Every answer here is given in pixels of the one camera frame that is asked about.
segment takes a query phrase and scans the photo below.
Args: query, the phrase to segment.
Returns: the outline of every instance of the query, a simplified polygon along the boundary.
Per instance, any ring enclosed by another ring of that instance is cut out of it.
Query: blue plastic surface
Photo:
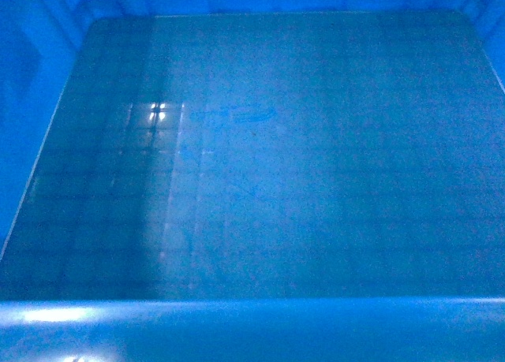
[[[0,300],[504,294],[504,116],[456,12],[100,21]]]
[[[90,23],[128,15],[307,9],[462,11],[505,77],[505,0],[0,0],[0,240]]]
[[[0,359],[498,361],[504,312],[447,298],[4,304]]]
[[[93,21],[308,9],[459,10],[505,77],[505,0],[0,0],[0,241]],[[487,231],[503,236],[492,222]],[[484,251],[475,257],[499,271],[501,253]],[[0,360],[503,360],[504,311],[468,299],[3,303]]]

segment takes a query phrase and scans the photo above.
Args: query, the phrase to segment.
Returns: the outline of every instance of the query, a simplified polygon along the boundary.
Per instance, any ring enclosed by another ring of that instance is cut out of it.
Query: grid pattern
[[[0,295],[503,294],[504,109],[457,13],[100,21]]]

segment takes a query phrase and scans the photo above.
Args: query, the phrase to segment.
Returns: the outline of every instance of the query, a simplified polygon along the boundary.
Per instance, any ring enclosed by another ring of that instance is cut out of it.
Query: bin floor
[[[458,13],[100,21],[0,297],[503,295],[504,109]]]

